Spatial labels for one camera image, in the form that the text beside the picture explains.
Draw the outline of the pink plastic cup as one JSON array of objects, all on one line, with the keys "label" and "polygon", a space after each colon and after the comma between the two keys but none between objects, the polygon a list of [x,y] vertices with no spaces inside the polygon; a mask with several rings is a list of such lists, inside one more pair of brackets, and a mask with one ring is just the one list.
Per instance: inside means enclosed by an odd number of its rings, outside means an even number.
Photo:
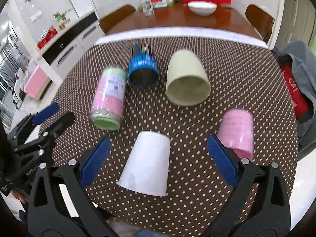
[{"label": "pink plastic cup", "polygon": [[253,159],[254,133],[253,116],[242,109],[227,111],[221,121],[217,138],[231,148],[239,158]]}]

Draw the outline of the white paper cup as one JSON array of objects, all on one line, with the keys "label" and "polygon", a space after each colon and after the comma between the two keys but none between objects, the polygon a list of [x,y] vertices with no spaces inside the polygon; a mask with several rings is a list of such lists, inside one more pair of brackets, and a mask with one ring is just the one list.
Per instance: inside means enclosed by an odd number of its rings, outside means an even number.
[{"label": "white paper cup", "polygon": [[145,195],[166,196],[170,149],[167,136],[140,132],[117,181],[118,186]]}]

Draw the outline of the pink towel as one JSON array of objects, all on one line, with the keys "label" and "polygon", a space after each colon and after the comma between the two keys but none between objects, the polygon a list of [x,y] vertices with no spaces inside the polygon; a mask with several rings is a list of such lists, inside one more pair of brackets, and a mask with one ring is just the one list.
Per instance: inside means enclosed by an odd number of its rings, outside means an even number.
[{"label": "pink towel", "polygon": [[50,82],[51,79],[44,70],[37,66],[24,85],[24,93],[35,100],[40,100]]}]

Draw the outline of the pink green lidded jar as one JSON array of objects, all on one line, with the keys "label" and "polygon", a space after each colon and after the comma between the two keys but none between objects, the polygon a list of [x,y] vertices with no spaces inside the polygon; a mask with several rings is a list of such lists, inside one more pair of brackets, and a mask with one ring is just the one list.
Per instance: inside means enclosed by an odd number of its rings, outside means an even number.
[{"label": "pink green lidded jar", "polygon": [[117,131],[124,112],[126,72],[117,66],[103,70],[92,101],[90,120],[107,131]]}]

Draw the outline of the white black sideboard cabinet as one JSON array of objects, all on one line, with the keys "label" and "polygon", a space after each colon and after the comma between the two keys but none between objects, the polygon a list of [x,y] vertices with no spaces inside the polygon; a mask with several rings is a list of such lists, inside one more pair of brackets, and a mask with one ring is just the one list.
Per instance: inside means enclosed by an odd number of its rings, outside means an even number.
[{"label": "white black sideboard cabinet", "polygon": [[61,84],[72,67],[103,35],[96,13],[88,12],[41,48],[36,62],[52,82]]}]

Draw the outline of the red box on sideboard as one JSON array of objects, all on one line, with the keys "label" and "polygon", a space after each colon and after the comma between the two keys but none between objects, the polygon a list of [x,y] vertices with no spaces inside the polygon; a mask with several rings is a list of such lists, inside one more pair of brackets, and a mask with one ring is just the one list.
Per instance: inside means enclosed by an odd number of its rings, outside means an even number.
[{"label": "red box on sideboard", "polygon": [[37,47],[42,49],[46,43],[48,43],[55,35],[57,35],[57,30],[53,27],[46,29],[38,41]]}]

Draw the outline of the brown polka dot tablecloth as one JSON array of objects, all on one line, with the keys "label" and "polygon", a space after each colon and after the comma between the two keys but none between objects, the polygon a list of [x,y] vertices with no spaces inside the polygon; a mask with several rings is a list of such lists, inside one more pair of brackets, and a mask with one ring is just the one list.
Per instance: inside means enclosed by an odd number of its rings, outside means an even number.
[{"label": "brown polka dot tablecloth", "polygon": [[[132,47],[147,43],[159,68],[159,83],[150,90],[127,87],[120,130],[103,131],[89,119],[99,77],[107,66],[129,67]],[[202,62],[211,94],[197,106],[172,104],[166,97],[166,72],[172,55],[188,49]],[[96,44],[79,60],[60,86],[54,102],[74,124],[57,139],[53,159],[62,165],[78,158],[103,136],[111,153],[87,195],[112,215],[142,228],[173,236],[198,236],[223,208],[232,188],[224,183],[206,149],[226,111],[252,113],[254,158],[259,165],[277,162],[287,190],[292,191],[297,164],[297,128],[287,85],[272,52],[239,42],[189,37],[144,38]],[[166,135],[171,141],[168,188],[153,197],[118,186],[123,167],[141,131]]]}]

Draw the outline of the red CAT bag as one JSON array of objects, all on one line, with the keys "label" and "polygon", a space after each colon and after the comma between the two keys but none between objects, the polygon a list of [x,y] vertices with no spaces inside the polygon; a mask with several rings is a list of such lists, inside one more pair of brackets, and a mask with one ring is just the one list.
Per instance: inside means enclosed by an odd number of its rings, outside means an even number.
[{"label": "red CAT bag", "polygon": [[299,90],[298,85],[291,72],[291,63],[286,62],[280,66],[280,70],[283,74],[284,80],[287,84],[287,88],[292,100],[293,109],[296,119],[301,118],[309,110],[308,99]]}]

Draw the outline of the small potted plant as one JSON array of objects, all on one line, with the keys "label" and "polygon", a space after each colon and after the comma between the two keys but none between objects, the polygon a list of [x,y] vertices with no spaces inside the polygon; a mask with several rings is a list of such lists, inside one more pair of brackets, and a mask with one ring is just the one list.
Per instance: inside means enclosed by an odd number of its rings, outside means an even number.
[{"label": "small potted plant", "polygon": [[70,18],[67,17],[67,14],[70,11],[71,11],[71,9],[66,10],[63,13],[56,12],[56,13],[53,14],[54,18],[58,22],[58,27],[59,27],[60,30],[63,30],[66,27],[66,25],[68,25],[71,22]]}]

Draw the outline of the left wooden chair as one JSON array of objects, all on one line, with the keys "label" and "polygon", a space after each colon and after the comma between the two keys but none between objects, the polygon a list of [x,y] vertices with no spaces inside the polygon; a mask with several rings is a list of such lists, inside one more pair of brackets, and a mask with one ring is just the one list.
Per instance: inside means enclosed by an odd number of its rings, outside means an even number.
[{"label": "left wooden chair", "polygon": [[113,28],[115,25],[117,25],[119,22],[121,22],[123,19],[133,14],[134,12],[136,12],[135,7],[126,4],[100,19],[99,26],[101,30],[105,34],[107,34],[107,32],[109,32],[111,28]]}]

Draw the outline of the wooden chair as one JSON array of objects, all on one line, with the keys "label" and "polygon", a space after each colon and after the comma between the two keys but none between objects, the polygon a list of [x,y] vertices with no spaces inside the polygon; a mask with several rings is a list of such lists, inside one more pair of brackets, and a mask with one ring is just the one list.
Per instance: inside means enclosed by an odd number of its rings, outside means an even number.
[{"label": "wooden chair", "polygon": [[107,34],[107,32],[109,32],[111,28],[113,28],[115,25],[117,25],[119,22],[121,22],[123,19],[133,14],[134,12],[136,12],[135,7],[126,4],[100,19],[99,26],[101,30],[105,34]]},{"label": "wooden chair", "polygon": [[262,39],[268,43],[275,19],[255,4],[250,4],[245,11],[246,19],[259,32]]}]

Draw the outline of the grey jacket on chair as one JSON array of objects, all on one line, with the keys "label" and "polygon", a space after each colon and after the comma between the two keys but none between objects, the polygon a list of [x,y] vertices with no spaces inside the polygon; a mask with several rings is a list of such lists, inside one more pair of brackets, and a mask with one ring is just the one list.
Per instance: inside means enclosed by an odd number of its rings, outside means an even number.
[{"label": "grey jacket on chair", "polygon": [[309,110],[296,119],[298,135],[298,159],[315,150],[315,55],[303,41],[292,41],[281,51],[272,54],[279,67],[291,63],[291,72],[299,90],[308,99]]}]

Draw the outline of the clear spray bottle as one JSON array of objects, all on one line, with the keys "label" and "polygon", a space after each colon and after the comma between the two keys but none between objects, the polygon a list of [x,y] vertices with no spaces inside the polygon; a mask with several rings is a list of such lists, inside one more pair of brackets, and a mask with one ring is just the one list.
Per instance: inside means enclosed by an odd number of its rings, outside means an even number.
[{"label": "clear spray bottle", "polygon": [[142,11],[145,16],[152,16],[154,14],[154,9],[151,0],[140,0]]}]

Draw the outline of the right wooden chair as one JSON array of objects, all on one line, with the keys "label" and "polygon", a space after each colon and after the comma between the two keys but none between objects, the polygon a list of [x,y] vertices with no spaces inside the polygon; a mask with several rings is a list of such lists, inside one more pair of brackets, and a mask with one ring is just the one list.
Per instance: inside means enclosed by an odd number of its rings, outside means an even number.
[{"label": "right wooden chair", "polygon": [[245,11],[246,19],[259,32],[262,39],[268,43],[275,19],[255,4],[250,4]]}]

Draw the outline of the white ceramic bowl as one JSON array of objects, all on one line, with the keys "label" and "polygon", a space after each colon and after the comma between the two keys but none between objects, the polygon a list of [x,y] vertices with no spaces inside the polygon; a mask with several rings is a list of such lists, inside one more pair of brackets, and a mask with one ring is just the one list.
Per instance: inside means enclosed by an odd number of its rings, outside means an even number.
[{"label": "white ceramic bowl", "polygon": [[189,2],[187,6],[189,7],[190,11],[198,16],[210,16],[217,9],[217,5],[215,3],[203,1]]}]

